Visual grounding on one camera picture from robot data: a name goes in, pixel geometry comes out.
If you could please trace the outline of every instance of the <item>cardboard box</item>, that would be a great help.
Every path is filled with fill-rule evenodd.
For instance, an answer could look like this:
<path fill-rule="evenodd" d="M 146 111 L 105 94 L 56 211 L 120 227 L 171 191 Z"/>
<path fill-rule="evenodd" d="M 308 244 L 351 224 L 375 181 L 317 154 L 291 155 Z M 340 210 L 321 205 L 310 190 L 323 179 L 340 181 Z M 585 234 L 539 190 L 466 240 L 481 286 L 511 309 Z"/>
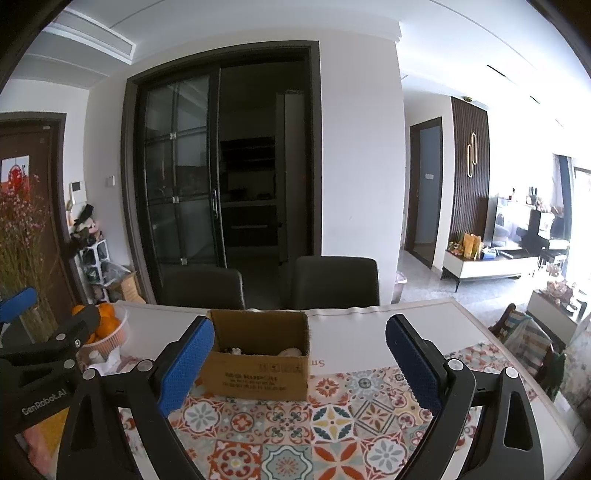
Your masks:
<path fill-rule="evenodd" d="M 107 290 L 109 290 L 109 299 L 113 303 L 117 300 L 146 303 L 146 301 L 139 295 L 138 286 L 135 282 L 135 272 L 126 275 L 123 280 L 118 283 L 108 285 Z"/>
<path fill-rule="evenodd" d="M 200 371 L 207 392 L 250 400 L 305 400 L 308 320 L 303 312 L 211 310 L 213 349 Z M 277 356 L 286 348 L 303 356 Z M 224 353 L 239 348 L 242 355 Z"/>

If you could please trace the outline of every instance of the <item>trash bin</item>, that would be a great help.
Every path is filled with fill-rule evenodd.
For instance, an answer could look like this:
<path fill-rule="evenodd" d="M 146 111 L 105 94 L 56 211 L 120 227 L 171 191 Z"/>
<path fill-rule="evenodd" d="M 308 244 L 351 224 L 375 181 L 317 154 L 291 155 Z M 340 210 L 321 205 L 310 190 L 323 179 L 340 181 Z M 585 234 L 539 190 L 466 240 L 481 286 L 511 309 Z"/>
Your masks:
<path fill-rule="evenodd" d="M 392 302 L 400 303 L 400 297 L 402 297 L 402 290 L 404 289 L 404 285 L 407 282 L 407 278 L 404 276 L 402 272 L 396 272 L 396 280 L 394 281 L 394 293 L 392 294 Z"/>

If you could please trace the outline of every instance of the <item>television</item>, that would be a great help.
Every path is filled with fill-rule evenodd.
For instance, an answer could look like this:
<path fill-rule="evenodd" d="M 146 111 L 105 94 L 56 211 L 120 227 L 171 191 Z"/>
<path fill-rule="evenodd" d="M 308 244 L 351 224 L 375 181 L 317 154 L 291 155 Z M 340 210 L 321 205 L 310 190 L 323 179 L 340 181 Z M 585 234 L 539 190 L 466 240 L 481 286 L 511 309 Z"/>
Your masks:
<path fill-rule="evenodd" d="M 530 226 L 530 213 L 533 207 L 523 202 L 499 198 L 496 202 L 495 229 L 492 234 L 492 247 L 504 250 L 518 250 L 523 246 L 522 239 Z"/>

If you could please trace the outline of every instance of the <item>metal screw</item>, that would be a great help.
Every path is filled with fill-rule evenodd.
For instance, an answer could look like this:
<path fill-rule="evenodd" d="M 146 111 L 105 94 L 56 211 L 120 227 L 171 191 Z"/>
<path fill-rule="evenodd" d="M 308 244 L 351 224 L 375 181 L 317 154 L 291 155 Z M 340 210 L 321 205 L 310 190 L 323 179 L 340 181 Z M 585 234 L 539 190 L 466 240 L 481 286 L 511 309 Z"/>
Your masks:
<path fill-rule="evenodd" d="M 517 370 L 515 370 L 513 367 L 507 367 L 505 369 L 505 373 L 507 374 L 507 377 L 511 378 L 517 378 L 519 376 L 519 373 L 517 373 Z"/>
<path fill-rule="evenodd" d="M 449 368 L 455 370 L 456 372 L 459 372 L 464 368 L 464 364 L 457 358 L 452 358 L 447 364 L 449 365 Z"/>
<path fill-rule="evenodd" d="M 84 378 L 84 380 L 90 380 L 91 378 L 94 378 L 96 375 L 96 370 L 94 368 L 89 368 L 88 370 L 85 370 L 84 373 L 82 374 L 82 378 Z"/>
<path fill-rule="evenodd" d="M 148 372 L 152 370 L 152 365 L 152 360 L 142 360 L 140 363 L 138 363 L 138 370 L 140 372 Z"/>

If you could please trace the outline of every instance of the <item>fruit bowl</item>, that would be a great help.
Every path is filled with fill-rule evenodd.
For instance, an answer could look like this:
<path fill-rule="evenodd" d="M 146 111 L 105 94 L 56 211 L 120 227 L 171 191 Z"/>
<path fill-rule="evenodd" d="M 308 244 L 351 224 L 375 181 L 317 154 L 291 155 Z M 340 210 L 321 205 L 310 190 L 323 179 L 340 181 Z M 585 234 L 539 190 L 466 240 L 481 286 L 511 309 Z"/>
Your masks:
<path fill-rule="evenodd" d="M 129 312 L 125 307 L 117 304 L 114 304 L 113 307 L 115 308 L 115 316 L 121 323 L 109 336 L 106 336 L 97 342 L 83 345 L 80 350 L 78 350 L 78 359 L 86 365 L 91 363 L 89 362 L 88 357 L 91 352 L 95 350 L 98 351 L 105 361 L 116 347 L 125 345 L 129 340 L 130 329 L 129 323 L 127 322 Z"/>

